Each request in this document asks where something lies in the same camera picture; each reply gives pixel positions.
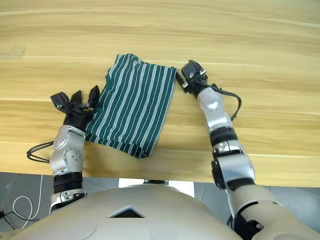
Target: wood grain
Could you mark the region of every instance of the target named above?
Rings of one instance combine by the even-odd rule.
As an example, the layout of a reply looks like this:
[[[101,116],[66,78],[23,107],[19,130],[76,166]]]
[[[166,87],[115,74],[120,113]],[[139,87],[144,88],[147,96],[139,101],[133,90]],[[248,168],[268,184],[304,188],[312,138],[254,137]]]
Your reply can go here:
[[[210,83],[242,97],[234,126],[258,184],[320,187],[319,9],[315,0],[2,0],[0,171],[51,174],[26,158],[64,119],[50,96],[102,90],[117,54],[134,53],[177,68],[194,59]],[[199,104],[176,85],[151,157],[88,143],[84,175],[212,182],[210,151]]]

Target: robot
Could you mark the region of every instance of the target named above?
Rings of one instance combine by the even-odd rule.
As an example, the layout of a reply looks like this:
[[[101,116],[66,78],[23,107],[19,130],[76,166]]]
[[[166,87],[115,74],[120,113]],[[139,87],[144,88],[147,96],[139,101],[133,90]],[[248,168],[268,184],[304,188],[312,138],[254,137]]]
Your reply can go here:
[[[298,223],[271,192],[255,184],[254,167],[238,140],[232,120],[241,99],[207,82],[206,70],[190,60],[177,74],[185,93],[197,99],[212,145],[215,185],[226,191],[231,227],[218,221],[201,202],[165,184],[110,189],[87,196],[82,187],[85,129],[99,102],[94,87],[82,104],[81,92],[51,97],[66,114],[49,160],[54,194],[49,216],[33,225],[1,233],[1,240],[320,240],[320,234]],[[224,111],[222,95],[234,96],[233,116]]]

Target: folded cloth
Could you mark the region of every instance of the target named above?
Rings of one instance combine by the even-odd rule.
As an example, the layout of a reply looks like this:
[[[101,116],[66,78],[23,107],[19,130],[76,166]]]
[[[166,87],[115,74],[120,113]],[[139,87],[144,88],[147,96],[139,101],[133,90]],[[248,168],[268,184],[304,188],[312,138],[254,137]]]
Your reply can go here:
[[[149,64],[131,53],[118,55],[105,76],[86,140],[148,157],[165,121],[175,74],[174,67]]]

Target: gray floor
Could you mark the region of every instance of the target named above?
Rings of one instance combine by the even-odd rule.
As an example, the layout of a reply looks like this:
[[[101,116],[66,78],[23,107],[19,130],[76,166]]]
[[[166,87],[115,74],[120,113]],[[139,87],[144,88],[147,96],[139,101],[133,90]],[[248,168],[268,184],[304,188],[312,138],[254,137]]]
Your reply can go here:
[[[0,172],[0,211],[5,213],[12,211],[13,201],[21,195],[31,198],[33,208],[37,208],[40,188],[40,175],[15,174]],[[84,178],[84,187],[88,194],[118,187],[118,179],[115,178]],[[272,191],[278,199],[292,212],[296,219],[308,225],[320,233],[320,188],[301,187],[266,187]],[[222,222],[226,222],[230,210],[227,195],[224,191],[217,189],[211,183],[195,183],[195,197],[202,201]],[[43,176],[42,195],[39,213],[36,218],[42,219],[49,213],[50,196],[53,194],[52,176]],[[16,210],[23,216],[30,212],[29,203],[26,199],[19,199],[16,203]],[[24,220],[14,214],[7,216],[7,219],[17,228],[21,228]],[[11,227],[3,220],[0,220],[0,232],[8,232]]]

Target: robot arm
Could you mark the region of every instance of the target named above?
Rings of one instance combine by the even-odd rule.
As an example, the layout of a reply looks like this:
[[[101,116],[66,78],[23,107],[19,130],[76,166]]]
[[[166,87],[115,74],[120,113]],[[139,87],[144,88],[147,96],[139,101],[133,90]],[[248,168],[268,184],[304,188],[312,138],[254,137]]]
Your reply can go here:
[[[66,116],[53,142],[54,150],[49,161],[54,189],[50,214],[87,195],[82,187],[85,129],[93,117],[92,109],[97,107],[99,96],[98,86],[90,91],[88,103],[85,104],[82,104],[80,90],[72,95],[71,100],[63,92],[51,96],[54,106]]]
[[[221,89],[208,85],[206,70],[190,60],[176,77],[185,93],[192,93],[204,112],[212,145],[212,175],[225,190],[233,217],[232,229],[244,240],[315,240],[320,234],[298,223],[264,187],[255,184],[255,170],[240,144],[232,119],[224,111]]]

